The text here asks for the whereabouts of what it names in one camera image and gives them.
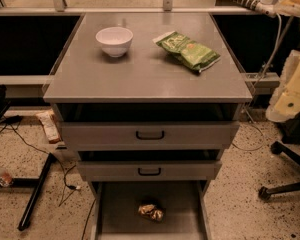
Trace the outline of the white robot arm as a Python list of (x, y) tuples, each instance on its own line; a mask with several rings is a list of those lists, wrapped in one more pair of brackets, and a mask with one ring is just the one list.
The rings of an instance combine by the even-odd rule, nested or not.
[[(285, 16), (300, 18), (300, 0), (279, 0), (274, 11)], [(274, 90), (266, 110), (266, 118), (272, 122), (285, 122), (300, 112), (300, 51), (292, 50), (280, 76), (280, 84)]]

